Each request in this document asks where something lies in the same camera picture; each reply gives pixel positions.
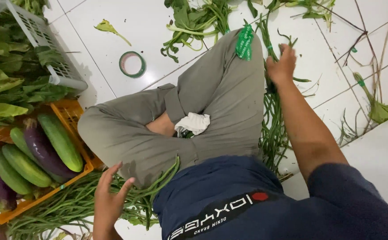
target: bundle of long beans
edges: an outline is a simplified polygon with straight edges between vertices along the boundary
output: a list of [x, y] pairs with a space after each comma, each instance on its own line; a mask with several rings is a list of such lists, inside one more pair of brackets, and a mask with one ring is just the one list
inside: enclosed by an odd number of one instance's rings
[[[153, 199], [176, 174], [179, 165], [180, 160], [177, 156], [175, 164], [161, 174], [149, 188], [141, 190], [133, 187], [127, 194], [121, 218], [133, 225], [142, 224], [147, 230], [151, 225], [158, 223], [158, 219], [152, 218]], [[49, 239], [54, 229], [64, 225], [80, 226], [90, 231], [86, 224], [93, 223], [85, 218], [94, 214], [95, 190], [101, 176], [102, 172], [93, 171], [27, 210], [23, 215], [12, 219], [8, 223], [9, 237], [15, 240], [38, 240], [43, 239], [43, 232], [50, 230], [50, 234], [46, 237]], [[111, 192], [118, 192], [124, 182], [122, 177], [115, 175], [111, 183]]]
[[[278, 58], [272, 48], [271, 39], [268, 32], [268, 18], [271, 11], [266, 14], [266, 18], [260, 20], [257, 24], [258, 28], [261, 30], [262, 39], [265, 44], [265, 47], [268, 51], [268, 56], [271, 56], [274, 62], [278, 62]], [[289, 40], [289, 46], [293, 47], [298, 39], [295, 39], [292, 42], [292, 37], [286, 35], [281, 36], [286, 37]], [[263, 60], [265, 67], [265, 80], [267, 86], [267, 93], [263, 97], [263, 104], [265, 106], [265, 113], [263, 114], [264, 120], [262, 121], [262, 136], [259, 139], [259, 148], [262, 150], [263, 162], [265, 165], [277, 175], [278, 165], [282, 160], [286, 150], [289, 148], [289, 138], [287, 136], [286, 128], [283, 122], [283, 114], [281, 112], [281, 102], [280, 97], [277, 93], [277, 90], [269, 78], [267, 72], [267, 66], [265, 59]], [[293, 80], [298, 82], [310, 82], [308, 79], [298, 79], [293, 78]]]

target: white plastic basket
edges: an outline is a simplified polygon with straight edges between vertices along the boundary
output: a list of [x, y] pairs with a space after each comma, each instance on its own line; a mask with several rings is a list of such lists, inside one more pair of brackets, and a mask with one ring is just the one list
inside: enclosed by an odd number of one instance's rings
[[87, 83], [79, 77], [71, 61], [64, 54], [64, 51], [43, 19], [16, 6], [9, 0], [0, 0], [0, 14], [6, 10], [9, 10], [15, 17], [32, 46], [49, 46], [60, 52], [65, 59], [66, 62], [57, 63], [58, 67], [46, 66], [51, 74], [49, 83], [79, 90], [87, 89]]

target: green tape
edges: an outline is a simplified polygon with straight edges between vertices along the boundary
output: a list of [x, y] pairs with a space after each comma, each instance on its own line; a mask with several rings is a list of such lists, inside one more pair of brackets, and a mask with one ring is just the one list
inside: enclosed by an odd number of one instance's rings
[[[126, 71], [126, 68], [125, 68], [125, 63], [126, 63], [126, 60], [129, 58], [129, 57], [132, 57], [132, 56], [137, 56], [140, 60], [141, 60], [141, 69], [138, 71], [138, 73], [136, 74], [128, 74], [127, 71]], [[130, 77], [130, 78], [138, 78], [140, 76], [143, 75], [143, 73], [145, 72], [145, 69], [147, 67], [146, 63], [145, 63], [145, 60], [143, 59], [143, 57], [141, 57], [141, 55], [139, 55], [139, 53], [137, 52], [133, 52], [133, 51], [130, 51], [130, 52], [125, 52], [121, 58], [120, 58], [120, 61], [119, 61], [119, 65], [120, 65], [120, 70], [121, 72]]]
[[238, 33], [235, 52], [238, 57], [246, 61], [251, 59], [251, 41], [253, 40], [252, 27], [250, 24], [244, 25], [244, 28]]

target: plastic crate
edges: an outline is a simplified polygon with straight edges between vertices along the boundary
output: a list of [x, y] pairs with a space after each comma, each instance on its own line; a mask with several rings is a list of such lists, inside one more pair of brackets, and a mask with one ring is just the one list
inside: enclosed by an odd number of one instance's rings
[[79, 90], [86, 90], [87, 83], [77, 74], [69, 58], [64, 54], [53, 33], [47, 27], [46, 22], [36, 15], [16, 6], [9, 0], [0, 0], [0, 14], [7, 14], [7, 10], [15, 17], [32, 46], [49, 46], [61, 53], [66, 62], [56, 63], [57, 67], [47, 65], [51, 76], [49, 83], [63, 85]]
[[[60, 100], [50, 104], [53, 112], [59, 117], [64, 127], [67, 129], [67, 132], [82, 155], [84, 161], [86, 162], [84, 166], [84, 171], [81, 172], [77, 177], [69, 180], [68, 182], [61, 185], [60, 188], [56, 188], [50, 193], [44, 195], [43, 197], [37, 200], [19, 200], [18, 206], [15, 210], [11, 212], [0, 212], [0, 224], [5, 224], [9, 222], [14, 217], [20, 215], [24, 211], [34, 207], [35, 205], [41, 203], [42, 201], [48, 199], [53, 194], [57, 193], [61, 189], [67, 187], [73, 182], [77, 181], [81, 177], [85, 176], [89, 172], [92, 172], [94, 168], [99, 168], [103, 165], [101, 160], [87, 147], [83, 142], [77, 131], [77, 123], [80, 119], [80, 116], [83, 114], [83, 109], [76, 100]], [[0, 141], [7, 143], [13, 143], [10, 139], [10, 128], [0, 127]]]

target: leg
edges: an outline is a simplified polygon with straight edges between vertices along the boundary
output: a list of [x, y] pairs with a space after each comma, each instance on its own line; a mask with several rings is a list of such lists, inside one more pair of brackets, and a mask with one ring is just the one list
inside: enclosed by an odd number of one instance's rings
[[137, 186], [153, 183], [175, 163], [176, 154], [181, 169], [193, 165], [191, 140], [165, 137], [145, 127], [163, 114], [164, 97], [173, 88], [167, 84], [90, 107], [78, 123], [80, 136], [107, 166], [122, 161], [120, 175], [136, 177]]
[[258, 155], [265, 93], [261, 41], [254, 34], [252, 59], [245, 61], [235, 54], [237, 35], [238, 31], [228, 33], [210, 50], [221, 56], [223, 76], [203, 111], [211, 123], [192, 138], [199, 155], [196, 164], [222, 155]]

